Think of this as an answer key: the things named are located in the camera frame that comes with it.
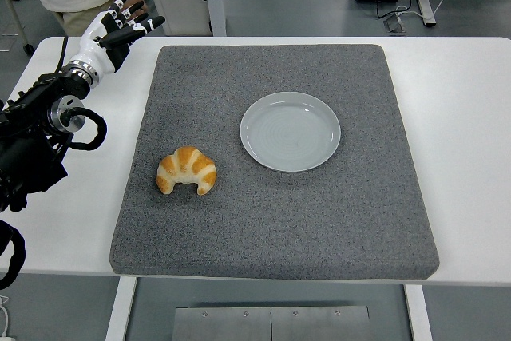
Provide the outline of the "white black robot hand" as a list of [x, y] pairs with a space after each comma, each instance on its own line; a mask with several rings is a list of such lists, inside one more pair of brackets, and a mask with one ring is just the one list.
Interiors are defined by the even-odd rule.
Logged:
[[165, 22], [162, 16], [150, 18], [146, 13], [136, 17], [134, 14], [143, 5], [142, 1], [130, 6], [128, 0], [114, 0], [87, 27], [71, 62], [91, 69], [98, 78], [116, 73], [128, 56], [129, 47]]

